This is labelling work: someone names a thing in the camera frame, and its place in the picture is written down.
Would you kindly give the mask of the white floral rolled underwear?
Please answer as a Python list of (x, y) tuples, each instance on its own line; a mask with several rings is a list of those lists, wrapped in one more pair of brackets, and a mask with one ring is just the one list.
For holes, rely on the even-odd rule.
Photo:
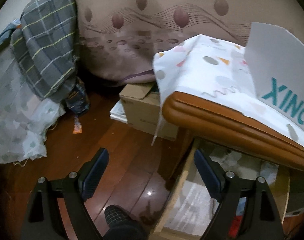
[(261, 162), (259, 176), (263, 177), (269, 186), (272, 186), (276, 182), (278, 169), (278, 165), (263, 161)]

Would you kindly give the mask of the red garment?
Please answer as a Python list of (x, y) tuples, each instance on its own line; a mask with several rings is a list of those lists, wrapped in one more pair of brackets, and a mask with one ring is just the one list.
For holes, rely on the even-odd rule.
[(241, 221), (243, 219), (243, 216), (234, 216), (234, 218), (232, 219), (229, 231), (228, 231), (228, 236), (231, 239), (235, 239), (237, 237), (240, 225), (241, 225)]

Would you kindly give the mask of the grey hexagon-pattern garment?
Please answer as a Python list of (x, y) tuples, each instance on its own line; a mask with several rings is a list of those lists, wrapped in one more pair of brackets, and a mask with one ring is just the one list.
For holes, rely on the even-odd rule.
[(217, 162), (225, 171), (236, 170), (242, 158), (241, 153), (223, 148), (215, 148), (209, 156), (212, 161)]

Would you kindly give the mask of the black checkered slipper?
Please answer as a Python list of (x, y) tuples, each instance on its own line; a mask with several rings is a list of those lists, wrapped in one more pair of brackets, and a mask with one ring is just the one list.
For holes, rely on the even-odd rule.
[(132, 219), (122, 208), (110, 205), (104, 210), (105, 220), (109, 230), (103, 239), (111, 240), (144, 240), (148, 235), (137, 221)]

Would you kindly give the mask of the orange snack wrapper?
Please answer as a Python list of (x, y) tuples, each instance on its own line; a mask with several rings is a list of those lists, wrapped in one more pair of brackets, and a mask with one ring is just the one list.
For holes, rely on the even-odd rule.
[(82, 125), (77, 116), (74, 117), (74, 128), (73, 134), (81, 134), (82, 133)]

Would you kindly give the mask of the white sheer patterned fabric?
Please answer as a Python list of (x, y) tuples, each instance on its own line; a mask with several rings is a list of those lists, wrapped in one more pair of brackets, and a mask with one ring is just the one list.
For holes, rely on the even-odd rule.
[(0, 164), (46, 157), (46, 132), (64, 113), (34, 94), (10, 48), (0, 51)]

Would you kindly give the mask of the dark blue plastic bag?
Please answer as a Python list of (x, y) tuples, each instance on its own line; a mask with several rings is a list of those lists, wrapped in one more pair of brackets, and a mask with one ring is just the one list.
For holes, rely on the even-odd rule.
[(90, 108), (89, 97), (85, 90), (84, 83), (77, 77), (75, 86), (64, 100), (64, 104), (68, 110), (76, 116), (84, 115)]

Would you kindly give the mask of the wooden nightstand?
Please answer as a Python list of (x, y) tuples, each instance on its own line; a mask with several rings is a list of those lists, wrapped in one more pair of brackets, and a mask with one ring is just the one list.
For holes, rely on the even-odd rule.
[(198, 137), (304, 171), (304, 147), (238, 111), (173, 92), (163, 103), (162, 114), (167, 122), (186, 128)]

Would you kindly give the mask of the white flat box on floor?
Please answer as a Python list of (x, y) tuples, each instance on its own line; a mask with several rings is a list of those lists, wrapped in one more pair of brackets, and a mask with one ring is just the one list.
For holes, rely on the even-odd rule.
[(127, 117), (121, 100), (119, 100), (109, 111), (109, 117), (113, 120), (127, 124)]

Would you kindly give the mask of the cardboard box beside nightstand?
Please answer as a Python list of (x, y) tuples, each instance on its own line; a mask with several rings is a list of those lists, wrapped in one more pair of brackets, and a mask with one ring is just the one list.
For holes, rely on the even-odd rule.
[(176, 140), (179, 129), (163, 119), (155, 82), (128, 84), (119, 93), (119, 98), (129, 126), (162, 139)]

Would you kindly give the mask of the white XINCCI shoe box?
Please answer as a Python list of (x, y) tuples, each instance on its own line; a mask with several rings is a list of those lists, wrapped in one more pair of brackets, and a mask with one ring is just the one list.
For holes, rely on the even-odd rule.
[(253, 22), (244, 59), (257, 98), (304, 131), (304, 44), (285, 28)]

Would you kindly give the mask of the white patterned cloth cover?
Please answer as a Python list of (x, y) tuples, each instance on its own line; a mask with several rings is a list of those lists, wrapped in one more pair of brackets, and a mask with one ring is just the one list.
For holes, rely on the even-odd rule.
[(232, 42), (198, 35), (156, 53), (153, 70), (161, 103), (173, 92), (190, 94), (233, 109), (304, 147), (304, 131), (256, 98), (244, 51)]

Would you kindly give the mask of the grey plaid blanket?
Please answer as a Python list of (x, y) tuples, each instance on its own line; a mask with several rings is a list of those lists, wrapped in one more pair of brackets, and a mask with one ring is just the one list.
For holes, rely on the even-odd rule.
[(75, 86), (75, 0), (32, 0), (11, 36), (11, 50), (40, 98), (61, 102)]

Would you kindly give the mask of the beige leaf-pattern bedding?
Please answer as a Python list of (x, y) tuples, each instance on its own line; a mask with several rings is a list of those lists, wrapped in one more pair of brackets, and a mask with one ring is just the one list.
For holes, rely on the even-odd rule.
[(203, 34), (245, 46), (252, 22), (278, 25), (304, 43), (297, 0), (75, 0), (81, 65), (123, 83), (154, 78), (156, 53)]

